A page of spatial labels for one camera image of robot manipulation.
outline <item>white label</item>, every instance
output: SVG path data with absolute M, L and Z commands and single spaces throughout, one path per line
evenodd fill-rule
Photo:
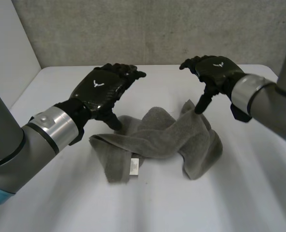
M 138 175 L 138 168 L 139 168 L 139 159 L 137 158 L 131 159 L 130 175 Z

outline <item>robotic arm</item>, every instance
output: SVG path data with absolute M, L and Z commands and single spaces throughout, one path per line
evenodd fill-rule
M 135 80 L 137 67 L 106 64 L 95 68 L 72 92 L 19 127 L 0 99 L 0 204 L 13 196 L 67 145 L 80 141 L 89 119 L 120 130 L 112 108 Z
M 204 112 L 213 96 L 226 94 L 237 120 L 248 122 L 253 117 L 286 139 L 286 60 L 277 83 L 244 73 L 225 57 L 194 57 L 181 64 L 180 69 L 184 68 L 206 84 L 195 109 L 197 114 Z M 95 68 L 69 100 L 39 113 L 22 128 L 0 99 L 0 204 L 67 145 L 80 141 L 88 120 L 100 120 L 120 130 L 121 123 L 112 108 L 135 80 L 145 76 L 132 65 Z
M 196 105 L 197 114 L 203 113 L 213 96 L 226 94 L 235 119 L 249 122 L 253 117 L 286 140 L 286 59 L 277 83 L 244 73 L 225 57 L 194 57 L 181 64 L 180 69 L 184 68 L 206 84 Z

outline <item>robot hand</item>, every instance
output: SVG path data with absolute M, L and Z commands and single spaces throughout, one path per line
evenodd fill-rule
M 213 96 L 222 93 L 231 100 L 231 92 L 238 80 L 246 74 L 233 61 L 226 57 L 203 56 L 187 59 L 180 65 L 180 70 L 189 68 L 200 82 L 206 84 L 204 94 L 196 105 L 195 113 L 203 113 Z M 237 120 L 248 122 L 251 117 L 234 105 L 231 111 Z
M 70 98 L 83 102 L 92 119 L 103 121 L 117 131 L 122 125 L 112 112 L 115 102 L 135 80 L 145 76 L 134 65 L 106 64 L 94 68 L 74 89 Z

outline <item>gray towel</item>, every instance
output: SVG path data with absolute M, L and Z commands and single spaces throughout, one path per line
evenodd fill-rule
M 189 178 L 201 177 L 221 156 L 222 143 L 208 120 L 194 113 L 194 107 L 187 101 L 177 121 L 160 107 L 151 108 L 142 120 L 121 116 L 121 131 L 90 137 L 108 181 L 129 180 L 133 155 L 163 159 L 177 152 L 184 158 Z

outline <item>table surface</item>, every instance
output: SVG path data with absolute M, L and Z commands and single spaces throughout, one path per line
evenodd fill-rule
M 247 73 L 276 81 L 262 65 Z M 11 111 L 24 125 L 31 115 L 67 99 L 93 66 L 41 70 Z M 114 112 L 142 118 L 160 106 L 175 118 L 197 102 L 204 85 L 177 65 L 145 65 Z M 112 131 L 91 120 L 83 140 L 65 148 L 7 203 L 0 206 L 0 232 L 265 232 L 286 231 L 286 142 L 252 120 L 235 121 L 226 96 L 204 113 L 219 134 L 222 157 L 200 179 L 182 174 L 179 154 L 146 160 L 138 178 L 110 185 L 89 137 Z

